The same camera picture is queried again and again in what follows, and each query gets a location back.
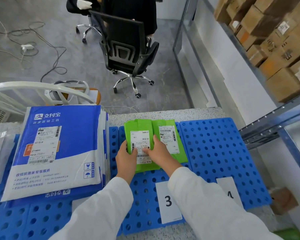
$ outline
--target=electrical cable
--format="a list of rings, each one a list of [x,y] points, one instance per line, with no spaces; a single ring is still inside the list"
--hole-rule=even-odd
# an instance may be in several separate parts
[[[35,55],[37,55],[37,54],[39,53],[39,50],[36,48],[36,43],[35,43],[35,42],[31,41],[31,42],[28,42],[28,43],[26,43],[26,44],[20,44],[19,42],[13,40],[13,39],[11,38],[11,36],[19,37],[19,36],[22,36],[22,35],[24,35],[24,34],[29,34],[29,33],[31,33],[31,32],[34,32],[40,40],[42,40],[44,43],[46,43],[49,47],[55,49],[55,51],[56,51],[56,53],[57,53],[57,59],[56,59],[56,61],[53,63],[52,69],[50,69],[48,72],[46,72],[46,73],[41,77],[40,82],[42,82],[43,78],[44,78],[45,76],[47,76],[47,75],[48,75],[50,72],[52,72],[52,71],[55,71],[56,73],[58,73],[58,74],[60,74],[60,75],[64,75],[64,74],[66,74],[66,73],[68,72],[68,70],[67,70],[65,67],[57,66],[58,63],[59,63],[60,57],[66,52],[67,48],[64,47],[64,46],[54,46],[54,45],[50,44],[47,40],[44,39],[44,37],[42,37],[42,36],[36,31],[37,29],[42,28],[43,26],[45,26],[45,23],[44,23],[44,22],[32,22],[32,23],[30,23],[30,24],[28,25],[28,28],[26,28],[26,29],[17,29],[17,30],[12,30],[12,31],[10,31],[10,32],[7,32],[6,28],[4,27],[4,25],[3,25],[3,23],[2,23],[1,21],[0,21],[0,24],[3,26],[3,28],[4,28],[4,30],[5,30],[5,33],[0,32],[0,34],[6,35],[6,37],[7,37],[10,41],[12,41],[12,42],[14,42],[14,43],[20,45],[20,53],[21,53],[21,55],[22,55],[22,58],[20,59],[20,58],[16,57],[15,55],[13,55],[13,54],[11,54],[11,53],[9,53],[9,52],[7,52],[7,51],[0,50],[0,52],[8,53],[8,54],[12,55],[13,57],[15,57],[15,58],[21,60],[21,62],[22,62],[22,61],[30,62],[30,61],[28,61],[28,60],[24,60],[23,57],[24,57],[24,56],[30,56],[30,57],[31,57],[31,56],[35,56]],[[34,25],[34,24],[40,24],[40,25],[39,25],[38,27],[31,27],[31,26]],[[22,50],[21,45],[27,45],[27,44],[31,44],[31,45],[33,46],[34,53],[26,54],[27,51]],[[57,50],[58,48],[63,48],[64,50],[59,54],[59,51]],[[63,68],[63,69],[64,69],[64,72],[60,72],[60,71],[57,70],[57,69],[60,69],[60,68]]]
[[[128,109],[133,109],[134,111],[136,111],[137,113],[139,113],[136,109],[134,108],[130,108],[130,107],[126,107],[126,106],[103,106],[101,105],[102,107],[105,107],[105,108],[111,108],[111,107],[116,107],[116,108],[128,108]]]

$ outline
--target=white sleeve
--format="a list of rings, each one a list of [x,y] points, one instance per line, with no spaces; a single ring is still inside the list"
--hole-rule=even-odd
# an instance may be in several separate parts
[[[70,221],[49,240],[116,239],[133,203],[128,183],[114,177],[73,212]]]
[[[207,183],[186,167],[175,170],[168,188],[198,239],[281,239],[257,216],[238,206],[219,185]]]

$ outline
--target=hand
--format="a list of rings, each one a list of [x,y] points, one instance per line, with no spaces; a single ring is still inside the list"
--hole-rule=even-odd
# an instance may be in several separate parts
[[[127,140],[122,142],[115,160],[117,162],[118,174],[116,177],[123,178],[128,184],[136,172],[138,150],[135,148],[131,155],[127,153]]]
[[[157,165],[159,165],[170,177],[172,173],[182,167],[182,165],[175,160],[169,153],[166,145],[162,143],[156,135],[153,135],[154,148],[143,148],[143,152],[147,153]]]

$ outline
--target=gray floor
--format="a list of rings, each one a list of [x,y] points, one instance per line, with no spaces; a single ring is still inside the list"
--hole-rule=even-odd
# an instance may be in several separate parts
[[[75,26],[88,24],[88,17],[68,13],[66,0],[0,0],[0,21],[8,32],[28,28],[34,21],[44,22],[45,26],[37,29],[38,33],[52,45],[67,48],[58,66],[65,67],[68,72],[60,75],[53,71],[43,79],[43,82],[84,80],[89,86],[101,91],[101,104],[104,106],[127,106],[139,112],[191,108],[172,51],[179,25],[177,20],[157,21],[158,30],[154,37],[160,43],[160,47],[154,63],[144,73],[154,80],[155,84],[150,86],[145,80],[136,80],[135,83],[142,95],[140,99],[134,96],[131,83],[128,81],[118,85],[118,94],[113,93],[113,85],[124,75],[112,75],[106,69],[97,33],[88,33],[87,45],[81,42],[82,36],[76,34]],[[39,53],[33,57],[24,57],[24,60],[29,62],[21,63],[10,54],[0,52],[0,82],[40,81],[42,75],[52,68],[57,58],[56,51],[34,33],[12,36],[12,39],[21,44],[35,42]],[[11,42],[2,34],[0,34],[0,50],[10,52],[18,58],[22,57],[20,45]],[[134,112],[128,108],[110,108],[110,110],[113,114]]]

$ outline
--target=chrome chair base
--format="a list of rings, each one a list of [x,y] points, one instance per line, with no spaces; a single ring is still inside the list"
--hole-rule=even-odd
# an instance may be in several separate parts
[[[83,33],[82,43],[84,43],[84,44],[87,43],[86,36],[87,36],[87,33],[88,33],[90,30],[94,29],[94,30],[96,30],[96,31],[101,35],[100,31],[97,30],[96,27],[93,26],[93,25],[91,25],[91,24],[79,24],[79,25],[77,25],[76,28],[75,28],[75,31],[76,31],[77,34],[80,34],[79,27],[86,27],[86,28],[87,28],[87,30],[84,31],[84,33]]]
[[[122,79],[120,79],[120,80],[118,80],[118,81],[116,82],[116,84],[115,84],[114,87],[113,87],[113,92],[114,92],[114,93],[118,93],[118,90],[117,90],[117,88],[116,88],[116,86],[117,86],[118,83],[121,83],[121,82],[124,82],[124,81],[130,79],[130,80],[131,80],[132,87],[133,87],[134,94],[135,94],[136,98],[139,99],[139,98],[141,98],[141,94],[138,93],[138,88],[136,87],[136,84],[134,83],[134,80],[133,80],[133,79],[135,79],[135,78],[146,79],[146,80],[148,80],[148,82],[149,82],[149,84],[150,84],[151,86],[155,83],[154,81],[150,80],[149,78],[147,78],[147,77],[145,77],[145,76],[140,76],[140,75],[138,75],[138,76],[136,76],[136,77],[132,77],[131,74],[128,74],[128,73],[126,73],[126,72],[116,71],[116,70],[114,70],[114,69],[112,70],[112,74],[117,74],[118,72],[120,72],[120,73],[126,75],[126,77],[124,77],[124,78],[122,78]]]

